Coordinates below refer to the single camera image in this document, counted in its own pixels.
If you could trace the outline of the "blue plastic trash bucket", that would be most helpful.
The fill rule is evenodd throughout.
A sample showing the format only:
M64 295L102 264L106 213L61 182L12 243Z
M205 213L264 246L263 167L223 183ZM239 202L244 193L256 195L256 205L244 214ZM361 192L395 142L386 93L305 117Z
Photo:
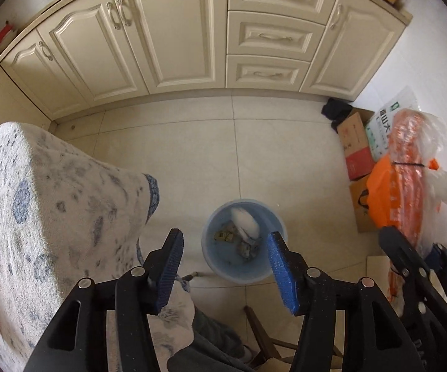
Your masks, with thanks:
M208 266L226 281L251 285L272 275L267 238L288 238L282 219L260 201L239 199L220 206L202 233Z

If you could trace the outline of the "cream lower kitchen cabinets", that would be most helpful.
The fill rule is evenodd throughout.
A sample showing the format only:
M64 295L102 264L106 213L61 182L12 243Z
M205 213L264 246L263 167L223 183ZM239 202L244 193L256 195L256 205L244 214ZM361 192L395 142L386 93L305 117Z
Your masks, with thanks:
M410 21L384 0L59 0L0 54L0 124L203 89L354 100Z

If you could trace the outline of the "clear bag orange contents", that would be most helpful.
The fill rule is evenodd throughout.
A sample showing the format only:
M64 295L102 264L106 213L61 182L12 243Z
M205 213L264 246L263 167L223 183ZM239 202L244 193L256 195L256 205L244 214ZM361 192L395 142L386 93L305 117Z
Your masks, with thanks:
M443 148L446 129L428 113L404 108L396 113L388 142L389 224L426 258L438 236L438 212L447 207L447 171L431 164Z

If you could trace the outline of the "wooden chair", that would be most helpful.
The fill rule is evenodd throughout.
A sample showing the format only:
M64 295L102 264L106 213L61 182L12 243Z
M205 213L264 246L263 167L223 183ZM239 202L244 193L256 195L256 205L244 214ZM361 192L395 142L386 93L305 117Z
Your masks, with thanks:
M258 347L253 367L276 366L288 371L299 354L304 316L293 316L285 307L266 306L262 312L246 305L243 308L251 336Z

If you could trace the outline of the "orange plastic bag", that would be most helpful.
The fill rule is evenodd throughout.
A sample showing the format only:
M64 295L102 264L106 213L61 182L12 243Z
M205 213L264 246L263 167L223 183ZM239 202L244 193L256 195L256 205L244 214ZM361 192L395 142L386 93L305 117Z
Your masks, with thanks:
M377 228L394 226L404 234L420 233L423 226L423 193L418 191L415 206L402 196L401 187L393 187L393 166L390 156L384 155L368 176L368 215Z

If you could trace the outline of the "white blue floral tablecloth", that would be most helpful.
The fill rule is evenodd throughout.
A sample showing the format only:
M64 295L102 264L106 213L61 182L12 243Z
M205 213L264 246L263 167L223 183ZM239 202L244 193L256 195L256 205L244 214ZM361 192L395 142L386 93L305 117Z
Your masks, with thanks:
M159 204L151 175L92 158L26 123L0 125L0 369L21 371L81 279L115 280L160 249L142 232ZM193 342L195 310L177 274L148 318L159 367Z

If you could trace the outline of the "brown red cardboard box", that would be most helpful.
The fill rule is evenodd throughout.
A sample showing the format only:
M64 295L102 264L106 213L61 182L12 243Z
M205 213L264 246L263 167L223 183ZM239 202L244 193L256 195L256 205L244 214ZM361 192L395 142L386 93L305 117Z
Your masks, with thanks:
M344 157L351 182L349 191L357 230L360 233L372 233L376 226L368 214L368 177L375 167L371 155L368 136L365 131L365 121L373 113L365 109L353 108L349 115L337 127L339 138L344 150Z

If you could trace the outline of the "black cloth on floor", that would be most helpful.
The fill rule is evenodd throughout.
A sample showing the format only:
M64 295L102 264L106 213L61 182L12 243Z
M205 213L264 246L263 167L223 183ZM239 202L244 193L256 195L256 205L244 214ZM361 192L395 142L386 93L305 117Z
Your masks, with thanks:
M330 97L323 105L321 114L331 121L331 128L337 132L337 128L352 112L353 106L344 100Z

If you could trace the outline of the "red lidded pot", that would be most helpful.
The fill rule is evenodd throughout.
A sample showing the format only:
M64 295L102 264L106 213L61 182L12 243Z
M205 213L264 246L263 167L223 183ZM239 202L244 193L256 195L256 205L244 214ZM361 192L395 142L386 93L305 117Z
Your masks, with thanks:
M17 31L14 26L9 21L6 21L4 27L0 30L0 53L8 47L16 35Z

